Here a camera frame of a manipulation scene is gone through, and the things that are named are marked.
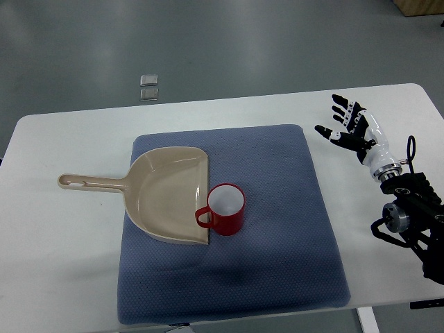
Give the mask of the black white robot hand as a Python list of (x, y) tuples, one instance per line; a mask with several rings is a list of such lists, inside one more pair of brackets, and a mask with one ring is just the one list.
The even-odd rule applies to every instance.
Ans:
[(354, 151), (358, 161), (369, 168), (374, 181), (384, 182), (400, 176), (402, 165), (390, 152), (389, 141), (373, 114), (358, 102), (338, 94), (333, 94), (332, 100), (332, 118), (344, 130), (334, 131), (317, 125), (316, 132), (333, 145)]

